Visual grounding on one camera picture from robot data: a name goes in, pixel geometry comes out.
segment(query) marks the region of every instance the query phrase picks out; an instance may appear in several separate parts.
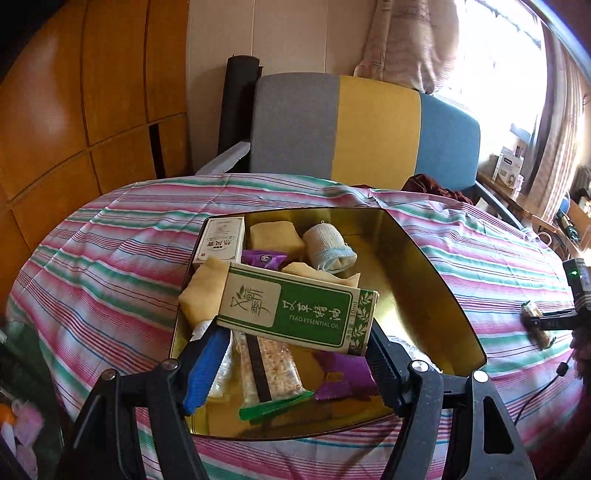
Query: pink striped fabric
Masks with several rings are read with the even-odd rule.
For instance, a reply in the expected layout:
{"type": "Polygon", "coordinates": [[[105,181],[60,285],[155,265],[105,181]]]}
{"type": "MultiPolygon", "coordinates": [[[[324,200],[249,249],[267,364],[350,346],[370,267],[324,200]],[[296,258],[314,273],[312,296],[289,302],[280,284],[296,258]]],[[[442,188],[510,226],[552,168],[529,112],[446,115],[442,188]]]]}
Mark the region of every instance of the pink striped fabric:
{"type": "MultiPolygon", "coordinates": [[[[569,355],[559,332],[537,351],[519,321],[523,301],[543,311],[572,306],[560,260],[531,231],[473,206],[424,194],[356,189],[286,175],[234,174],[137,183],[79,209],[21,270],[7,318],[36,325],[59,400],[76,417],[98,375],[151,369],[166,358],[177,296],[210,215],[305,206],[381,207],[412,237],[450,286],[488,355],[514,416],[569,355]]],[[[536,448],[572,415],[581,385],[569,372],[532,402],[518,425],[536,448]]],[[[150,478],[160,479],[144,411],[140,439],[150,478]]],[[[442,415],[429,479],[441,477],[451,425],[442,415]]],[[[195,439],[211,478],[379,478],[400,429],[396,418],[345,433],[284,442],[195,439]]]]}

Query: yellow cloth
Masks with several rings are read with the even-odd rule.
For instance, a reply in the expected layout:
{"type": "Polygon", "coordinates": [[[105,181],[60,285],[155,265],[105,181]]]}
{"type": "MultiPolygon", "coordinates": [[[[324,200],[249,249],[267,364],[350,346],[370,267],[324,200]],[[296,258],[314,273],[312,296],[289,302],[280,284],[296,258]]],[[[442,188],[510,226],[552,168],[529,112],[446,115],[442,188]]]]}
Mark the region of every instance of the yellow cloth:
{"type": "Polygon", "coordinates": [[[178,297],[191,329],[205,320],[213,320],[219,313],[229,268],[230,262],[208,257],[178,297]]]}
{"type": "Polygon", "coordinates": [[[361,273],[356,273],[349,278],[339,278],[323,270],[315,270],[308,264],[300,262],[290,263],[281,271],[283,273],[297,275],[298,277],[312,278],[314,280],[326,281],[329,283],[336,283],[338,285],[345,285],[347,287],[354,288],[357,288],[357,285],[359,284],[359,277],[361,276],[361,273]]]}
{"type": "Polygon", "coordinates": [[[266,250],[287,254],[288,260],[300,260],[306,244],[287,221],[257,223],[251,227],[251,250],[266,250]]]}

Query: window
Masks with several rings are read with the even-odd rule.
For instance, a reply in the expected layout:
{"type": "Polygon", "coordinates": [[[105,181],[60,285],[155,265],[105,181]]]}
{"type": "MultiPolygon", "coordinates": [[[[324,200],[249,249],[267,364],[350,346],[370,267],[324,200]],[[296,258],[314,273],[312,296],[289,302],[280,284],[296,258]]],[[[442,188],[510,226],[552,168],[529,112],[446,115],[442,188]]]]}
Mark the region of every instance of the window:
{"type": "Polygon", "coordinates": [[[457,1],[460,58],[436,96],[480,122],[483,160],[512,147],[512,124],[533,133],[547,85],[544,37],[538,18],[517,0],[457,1]]]}

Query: purple wrapped candy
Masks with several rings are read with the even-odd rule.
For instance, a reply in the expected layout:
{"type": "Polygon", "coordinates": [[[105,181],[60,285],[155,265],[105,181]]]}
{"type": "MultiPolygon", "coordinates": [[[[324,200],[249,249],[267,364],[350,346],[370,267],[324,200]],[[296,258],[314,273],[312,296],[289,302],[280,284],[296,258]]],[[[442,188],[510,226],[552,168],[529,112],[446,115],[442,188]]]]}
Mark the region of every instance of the purple wrapped candy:
{"type": "Polygon", "coordinates": [[[318,350],[314,358],[324,371],[324,383],[314,394],[316,400],[367,400],[370,395],[379,395],[365,357],[318,350]]]}
{"type": "Polygon", "coordinates": [[[267,252],[264,250],[243,250],[242,263],[252,267],[279,270],[279,266],[287,260],[287,254],[282,252],[267,252]]]}

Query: white wall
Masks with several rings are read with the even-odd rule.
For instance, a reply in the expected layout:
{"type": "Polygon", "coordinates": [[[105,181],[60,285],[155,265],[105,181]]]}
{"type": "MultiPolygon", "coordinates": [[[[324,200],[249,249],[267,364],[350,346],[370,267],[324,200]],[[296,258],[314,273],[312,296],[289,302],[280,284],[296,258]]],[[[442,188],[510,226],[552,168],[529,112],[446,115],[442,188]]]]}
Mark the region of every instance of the white wall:
{"type": "Polygon", "coordinates": [[[226,61],[261,59],[263,74],[352,74],[376,0],[191,0],[187,110],[195,169],[216,156],[226,61]]]}

